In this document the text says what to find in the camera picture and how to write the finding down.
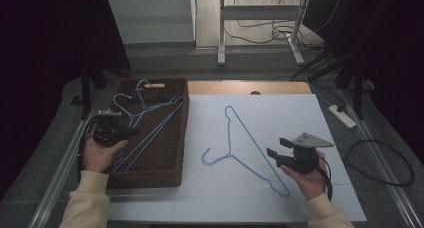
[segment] metal frame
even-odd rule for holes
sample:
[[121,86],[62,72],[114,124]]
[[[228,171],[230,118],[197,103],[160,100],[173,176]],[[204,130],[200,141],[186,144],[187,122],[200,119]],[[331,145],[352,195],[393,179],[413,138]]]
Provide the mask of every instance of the metal frame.
[[60,161],[56,172],[53,175],[53,178],[50,181],[49,186],[44,192],[43,198],[41,199],[37,210],[35,211],[28,227],[37,227],[42,228],[45,227],[47,221],[50,218],[51,212],[56,204],[56,201],[62,191],[63,185],[68,178],[69,171],[72,168],[74,161],[76,160],[79,140],[84,130],[85,125],[87,124],[90,117],[95,115],[95,111],[98,110],[98,107],[102,104],[102,100],[104,100],[103,96],[98,94],[93,94],[94,105],[93,109],[90,110],[88,116],[85,120],[80,121],[74,136],[68,144],[68,147],[65,150],[65,153]]
[[297,5],[266,5],[266,6],[225,6],[225,0],[220,0],[220,25],[218,41],[218,65],[225,65],[225,30],[226,20],[291,20],[295,21],[292,33],[288,39],[290,48],[298,65],[305,63],[299,51],[297,33],[302,24],[308,0],[301,0]]

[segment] wire hanger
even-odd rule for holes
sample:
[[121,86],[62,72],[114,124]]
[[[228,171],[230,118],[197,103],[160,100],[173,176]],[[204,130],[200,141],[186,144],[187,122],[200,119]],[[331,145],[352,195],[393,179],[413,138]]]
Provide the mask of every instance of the wire hanger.
[[[169,105],[175,105],[177,104],[179,101],[182,101],[183,97],[173,97],[171,98],[168,102],[164,102],[164,103],[160,103],[160,104],[156,104],[156,105],[152,105],[152,106],[147,106],[146,103],[144,102],[143,99],[143,95],[140,93],[140,85],[143,83],[147,83],[149,84],[152,88],[153,86],[150,84],[149,81],[147,80],[140,80],[137,83],[136,86],[136,91],[137,91],[137,95],[138,98],[140,99],[140,102],[142,104],[142,111],[138,114],[133,114],[131,112],[129,112],[127,109],[125,109],[123,106],[121,106],[118,102],[117,102],[117,97],[125,97],[127,99],[133,99],[133,96],[129,96],[126,94],[116,94],[113,97],[113,103],[119,107],[125,114],[128,115],[130,121],[129,121],[129,125],[128,127],[131,128],[135,128],[137,125],[139,125],[142,117],[144,116],[145,113],[149,112],[149,111],[153,111],[156,110],[162,106],[169,106]],[[126,157],[123,156],[123,151],[121,150],[119,158],[117,161],[115,161],[112,170],[116,171],[117,169],[119,169],[133,154],[135,154],[135,152],[143,145],[143,148],[138,152],[138,154],[133,158],[133,160],[130,162],[130,164],[124,169],[125,171],[127,171],[129,168],[131,168],[131,166],[135,163],[135,161],[141,156],[141,154],[143,153],[143,151],[149,146],[149,144],[152,142],[152,140],[160,133],[160,131],[162,130],[162,128],[168,123],[168,121],[172,118],[172,116],[177,112],[177,110],[182,106],[182,102],[156,127],[154,128]]]
[[[278,191],[274,185],[272,184],[271,180],[269,180],[266,177],[263,177],[262,175],[260,175],[258,172],[256,172],[255,170],[253,170],[251,167],[249,167],[247,164],[245,164],[243,161],[241,161],[239,158],[237,158],[235,155],[232,154],[232,149],[231,149],[231,118],[228,116],[228,110],[231,109],[233,111],[233,113],[236,115],[238,121],[240,122],[240,124],[243,126],[244,130],[246,131],[246,133],[249,135],[250,139],[253,141],[253,143],[255,144],[256,148],[259,150],[259,152],[261,153],[262,157],[266,160],[266,162],[268,163],[269,167],[272,169],[272,171],[274,172],[274,174],[277,176],[278,180],[280,180],[281,184],[284,186],[284,188],[286,189],[287,193],[281,193],[280,191]],[[271,187],[272,190],[274,190],[278,195],[282,196],[282,197],[288,197],[290,196],[290,190],[287,188],[286,184],[284,183],[284,181],[280,178],[280,176],[278,175],[278,173],[275,171],[274,167],[271,165],[271,163],[268,161],[268,159],[266,158],[265,154],[263,153],[263,151],[260,149],[258,143],[256,142],[256,140],[253,138],[252,134],[249,132],[249,130],[247,129],[247,127],[244,125],[243,121],[240,119],[240,117],[238,116],[237,112],[234,110],[234,108],[232,106],[227,106],[225,108],[225,116],[228,119],[228,123],[227,123],[227,136],[228,136],[228,153],[212,162],[208,162],[205,160],[205,156],[206,154],[210,151],[210,147],[203,153],[202,155],[202,162],[203,164],[207,165],[207,166],[212,166],[215,163],[226,159],[226,158],[234,158],[237,162],[239,162],[241,165],[243,165],[246,169],[248,169],[249,171],[251,171],[253,174],[255,174],[257,177],[259,177],[260,179],[268,182],[269,186]]]

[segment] sleeve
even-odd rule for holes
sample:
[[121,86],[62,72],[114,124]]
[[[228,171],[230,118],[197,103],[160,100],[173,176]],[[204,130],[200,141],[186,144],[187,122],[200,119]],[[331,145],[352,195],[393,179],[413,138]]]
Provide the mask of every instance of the sleeve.
[[334,209],[326,193],[307,200],[306,206],[310,214],[309,228],[353,227],[344,212]]
[[108,179],[106,174],[81,171],[78,188],[69,194],[61,228],[106,227],[110,208],[106,195]]

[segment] wall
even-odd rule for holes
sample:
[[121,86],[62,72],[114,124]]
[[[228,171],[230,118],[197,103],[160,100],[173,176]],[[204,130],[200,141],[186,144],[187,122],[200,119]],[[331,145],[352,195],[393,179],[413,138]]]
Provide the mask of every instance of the wall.
[[194,41],[192,0],[109,0],[109,4],[124,44]]

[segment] white board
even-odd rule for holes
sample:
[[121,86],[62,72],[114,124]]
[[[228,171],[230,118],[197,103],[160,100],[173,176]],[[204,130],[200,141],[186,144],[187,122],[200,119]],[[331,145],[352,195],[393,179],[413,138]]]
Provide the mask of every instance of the white board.
[[[270,180],[282,195],[288,195],[289,191],[288,197],[277,194],[267,181],[232,157],[212,166],[202,162],[208,148],[207,162],[229,152],[226,108],[231,119],[231,154]],[[315,95],[192,95],[182,185],[110,191],[110,220],[213,224],[304,222],[309,216],[302,194],[295,182],[276,167],[275,160],[266,156],[265,150],[269,147],[281,155],[292,156],[291,149],[279,144],[279,138],[293,140],[303,132],[334,143]],[[365,221],[337,147],[319,150],[325,153],[332,170],[332,203],[351,221]]]

